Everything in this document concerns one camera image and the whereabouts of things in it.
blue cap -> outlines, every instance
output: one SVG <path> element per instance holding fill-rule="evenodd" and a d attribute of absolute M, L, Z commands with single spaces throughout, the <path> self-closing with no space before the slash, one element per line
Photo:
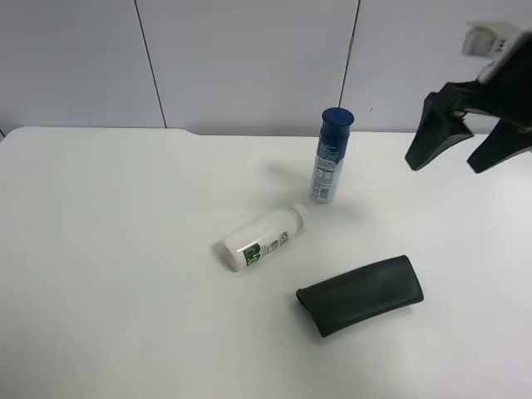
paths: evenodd
<path fill-rule="evenodd" d="M 355 117 L 343 108 L 329 108 L 322 113 L 322 135 L 334 136 L 338 139 L 349 137 L 349 130 Z"/>

bottle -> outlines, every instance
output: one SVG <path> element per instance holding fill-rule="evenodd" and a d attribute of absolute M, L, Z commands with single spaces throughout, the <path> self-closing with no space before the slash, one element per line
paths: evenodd
<path fill-rule="evenodd" d="M 228 235 L 225 257 L 238 272 L 283 247 L 305 224 L 308 212 L 300 204 L 276 210 Z"/>
<path fill-rule="evenodd" d="M 310 196 L 316 202 L 325 204 L 331 202 L 336 194 L 349 130 L 355 117 L 343 108 L 329 108 L 323 112 L 322 119 Z"/>

blue aerosol can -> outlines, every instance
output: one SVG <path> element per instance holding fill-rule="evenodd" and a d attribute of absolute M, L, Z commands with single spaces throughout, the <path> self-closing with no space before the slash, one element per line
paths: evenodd
<path fill-rule="evenodd" d="M 322 119 L 310 196 L 316 202 L 325 204 L 331 202 L 336 194 L 349 131 L 355 117 L 348 110 L 338 107 L 325 110 Z"/>

bottle label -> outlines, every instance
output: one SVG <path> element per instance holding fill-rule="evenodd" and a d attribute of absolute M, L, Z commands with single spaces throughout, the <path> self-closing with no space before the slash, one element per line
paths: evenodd
<path fill-rule="evenodd" d="M 271 254 L 277 248 L 281 248 L 288 242 L 288 238 L 288 232 L 284 231 L 271 243 L 267 243 L 262 246 L 259 243 L 250 245 L 248 248 L 242 251 L 242 254 L 246 259 L 246 264 L 248 266 L 250 264 L 254 264 L 261 257 L 266 256 L 267 254 Z"/>
<path fill-rule="evenodd" d="M 338 163 L 325 160 L 316 155 L 316 167 L 313 176 L 313 192 L 311 196 L 317 202 L 328 202 L 336 192 L 343 159 Z"/>
<path fill-rule="evenodd" d="M 333 199 L 346 149 L 347 140 L 328 140 L 327 137 L 320 136 L 310 194 L 316 202 L 325 203 Z"/>

spray can label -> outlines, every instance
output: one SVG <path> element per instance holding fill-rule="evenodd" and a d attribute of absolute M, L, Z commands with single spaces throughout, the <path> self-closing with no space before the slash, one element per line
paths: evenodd
<path fill-rule="evenodd" d="M 320 138 L 314 163 L 311 197 L 321 203 L 330 202 L 336 194 L 347 149 L 347 140 L 330 144 Z"/>

